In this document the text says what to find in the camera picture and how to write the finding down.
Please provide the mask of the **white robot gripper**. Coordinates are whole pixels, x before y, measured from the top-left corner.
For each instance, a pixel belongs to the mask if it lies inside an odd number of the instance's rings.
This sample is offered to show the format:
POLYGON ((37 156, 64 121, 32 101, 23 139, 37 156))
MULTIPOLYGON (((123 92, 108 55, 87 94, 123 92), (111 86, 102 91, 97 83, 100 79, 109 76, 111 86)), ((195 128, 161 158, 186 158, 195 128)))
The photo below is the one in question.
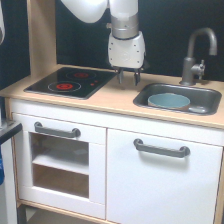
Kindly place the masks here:
POLYGON ((140 82, 140 68, 143 66, 145 57, 145 42, 142 33, 133 39, 119 40, 109 35, 108 58, 113 67, 118 67, 118 82, 124 78, 123 68, 134 70, 134 84, 140 82))

